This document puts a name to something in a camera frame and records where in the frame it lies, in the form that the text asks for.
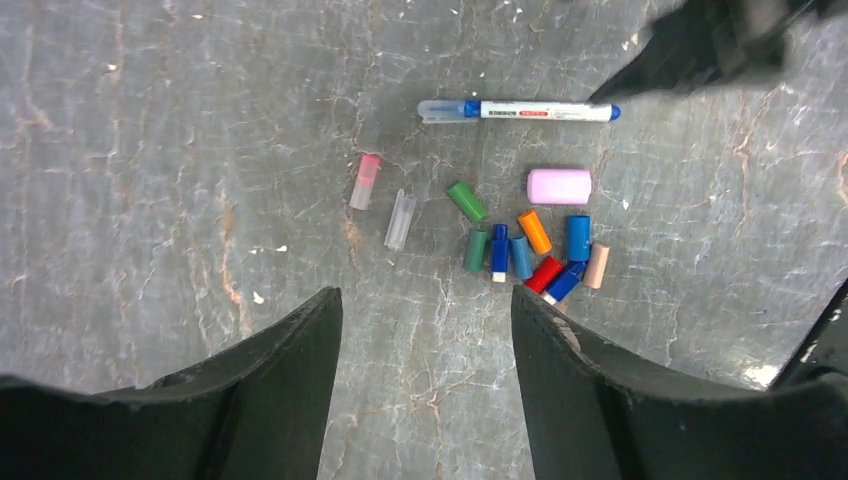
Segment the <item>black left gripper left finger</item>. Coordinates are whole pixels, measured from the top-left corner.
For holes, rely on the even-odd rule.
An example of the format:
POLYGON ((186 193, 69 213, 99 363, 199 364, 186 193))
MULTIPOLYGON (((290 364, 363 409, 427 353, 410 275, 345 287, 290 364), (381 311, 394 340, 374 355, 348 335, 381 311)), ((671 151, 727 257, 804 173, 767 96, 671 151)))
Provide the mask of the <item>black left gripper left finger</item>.
POLYGON ((337 288, 142 388, 1 379, 5 479, 313 479, 342 334, 337 288))

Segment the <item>teal marker cap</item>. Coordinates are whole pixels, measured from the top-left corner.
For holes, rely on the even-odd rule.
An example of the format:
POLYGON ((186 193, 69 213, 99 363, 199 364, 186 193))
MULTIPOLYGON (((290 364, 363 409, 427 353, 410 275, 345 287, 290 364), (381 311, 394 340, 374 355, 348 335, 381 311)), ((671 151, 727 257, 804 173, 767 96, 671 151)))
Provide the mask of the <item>teal marker cap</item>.
POLYGON ((509 239, 511 259, 515 276, 526 281, 533 276, 531 249, 527 238, 523 235, 509 239))

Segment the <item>small blue white cap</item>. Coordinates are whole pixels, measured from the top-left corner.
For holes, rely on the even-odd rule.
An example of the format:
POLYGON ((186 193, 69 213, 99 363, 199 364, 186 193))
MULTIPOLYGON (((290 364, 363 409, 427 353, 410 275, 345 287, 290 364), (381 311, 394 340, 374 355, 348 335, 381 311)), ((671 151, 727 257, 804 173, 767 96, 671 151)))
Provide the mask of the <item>small blue white cap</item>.
POLYGON ((561 302, 580 282, 586 262, 569 262, 541 294, 550 305, 561 302))

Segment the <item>orange marker cap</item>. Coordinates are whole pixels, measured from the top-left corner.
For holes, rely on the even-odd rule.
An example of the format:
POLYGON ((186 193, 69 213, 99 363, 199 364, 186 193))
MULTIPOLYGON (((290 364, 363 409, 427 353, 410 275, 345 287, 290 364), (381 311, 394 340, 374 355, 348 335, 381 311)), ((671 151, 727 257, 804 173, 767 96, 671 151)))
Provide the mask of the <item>orange marker cap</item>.
POLYGON ((522 213, 517 221, 536 254, 544 255, 552 250, 550 238, 535 210, 522 213))

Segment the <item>dark green marker cap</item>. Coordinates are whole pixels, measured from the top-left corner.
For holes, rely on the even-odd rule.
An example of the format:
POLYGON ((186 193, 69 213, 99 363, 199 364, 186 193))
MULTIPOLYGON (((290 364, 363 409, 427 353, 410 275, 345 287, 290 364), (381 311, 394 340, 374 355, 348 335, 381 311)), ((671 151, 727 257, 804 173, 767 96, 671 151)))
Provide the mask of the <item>dark green marker cap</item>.
POLYGON ((464 259, 467 271, 477 273, 483 269, 488 239, 489 232, 485 229, 475 228, 469 231, 464 259))

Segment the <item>light blue marker cap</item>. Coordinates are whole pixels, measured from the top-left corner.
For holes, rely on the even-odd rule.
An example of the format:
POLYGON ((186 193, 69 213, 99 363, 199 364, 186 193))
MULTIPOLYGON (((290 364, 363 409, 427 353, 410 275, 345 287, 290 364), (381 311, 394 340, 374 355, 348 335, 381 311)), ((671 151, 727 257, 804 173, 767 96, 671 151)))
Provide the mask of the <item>light blue marker cap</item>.
POLYGON ((586 262, 591 251, 591 218, 570 215, 566 220, 566 258, 569 262, 586 262))

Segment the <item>peach marker cap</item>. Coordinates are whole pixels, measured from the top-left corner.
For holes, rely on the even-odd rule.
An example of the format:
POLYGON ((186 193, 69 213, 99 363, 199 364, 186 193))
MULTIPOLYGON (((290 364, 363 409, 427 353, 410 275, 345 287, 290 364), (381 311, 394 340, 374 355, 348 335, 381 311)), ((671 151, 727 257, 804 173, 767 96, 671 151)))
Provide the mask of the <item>peach marker cap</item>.
POLYGON ((600 243, 593 243, 590 248, 590 257, 583 274, 583 284, 591 289, 599 289, 602 286, 605 275, 610 247, 600 243))

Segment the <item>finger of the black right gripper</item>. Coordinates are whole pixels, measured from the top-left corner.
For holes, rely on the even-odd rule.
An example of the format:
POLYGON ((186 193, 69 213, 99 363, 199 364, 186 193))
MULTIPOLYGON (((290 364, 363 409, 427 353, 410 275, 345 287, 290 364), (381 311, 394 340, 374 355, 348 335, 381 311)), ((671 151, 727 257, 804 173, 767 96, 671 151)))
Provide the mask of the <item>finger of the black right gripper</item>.
POLYGON ((685 1, 651 22, 643 50, 589 101, 768 85, 785 69, 788 27, 785 1, 685 1))

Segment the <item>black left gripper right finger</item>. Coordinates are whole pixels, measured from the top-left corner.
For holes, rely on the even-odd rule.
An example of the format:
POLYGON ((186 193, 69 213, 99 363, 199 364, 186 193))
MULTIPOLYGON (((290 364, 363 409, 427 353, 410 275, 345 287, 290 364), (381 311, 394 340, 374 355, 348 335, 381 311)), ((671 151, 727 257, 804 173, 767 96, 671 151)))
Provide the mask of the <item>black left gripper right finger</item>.
POLYGON ((511 324, 539 479, 843 479, 847 292, 765 391, 651 362, 519 286, 511 324))

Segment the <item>clear highlighter cap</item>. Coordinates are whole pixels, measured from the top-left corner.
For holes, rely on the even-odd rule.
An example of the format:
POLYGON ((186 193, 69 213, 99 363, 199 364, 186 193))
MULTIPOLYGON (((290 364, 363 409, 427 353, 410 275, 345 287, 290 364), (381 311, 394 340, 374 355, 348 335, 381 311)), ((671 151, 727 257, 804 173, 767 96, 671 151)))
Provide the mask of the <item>clear highlighter cap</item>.
POLYGON ((349 200, 349 207, 357 210, 368 208, 371 193, 380 170, 378 156, 365 154, 361 157, 356 180, 349 200))

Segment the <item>blue cap white tip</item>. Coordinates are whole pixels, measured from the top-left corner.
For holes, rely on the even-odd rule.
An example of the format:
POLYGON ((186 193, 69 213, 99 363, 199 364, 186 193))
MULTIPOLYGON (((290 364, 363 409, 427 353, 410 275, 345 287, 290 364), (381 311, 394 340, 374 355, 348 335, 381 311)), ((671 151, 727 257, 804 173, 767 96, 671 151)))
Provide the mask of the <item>blue cap white tip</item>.
POLYGON ((495 283, 505 283, 509 269, 509 235, 506 224, 494 224, 490 248, 491 278, 495 283))

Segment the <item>red marker cap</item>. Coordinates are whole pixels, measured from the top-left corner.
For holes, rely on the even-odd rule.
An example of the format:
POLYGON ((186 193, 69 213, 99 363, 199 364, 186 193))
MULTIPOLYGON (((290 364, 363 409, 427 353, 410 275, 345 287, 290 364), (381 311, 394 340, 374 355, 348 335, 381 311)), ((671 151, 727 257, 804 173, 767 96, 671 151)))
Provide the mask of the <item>red marker cap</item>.
POLYGON ((542 294, 548 285, 563 271, 564 265, 552 256, 546 256, 524 285, 537 294, 542 294))

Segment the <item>clear purple marker cap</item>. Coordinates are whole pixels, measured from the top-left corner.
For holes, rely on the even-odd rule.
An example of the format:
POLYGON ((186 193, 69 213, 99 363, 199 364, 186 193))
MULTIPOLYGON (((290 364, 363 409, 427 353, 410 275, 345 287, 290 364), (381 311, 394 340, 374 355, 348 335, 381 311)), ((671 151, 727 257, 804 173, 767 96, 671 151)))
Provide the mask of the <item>clear purple marker cap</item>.
POLYGON ((404 249, 416 206, 414 195, 407 194, 403 189, 398 190, 384 239, 384 245, 390 250, 404 249))

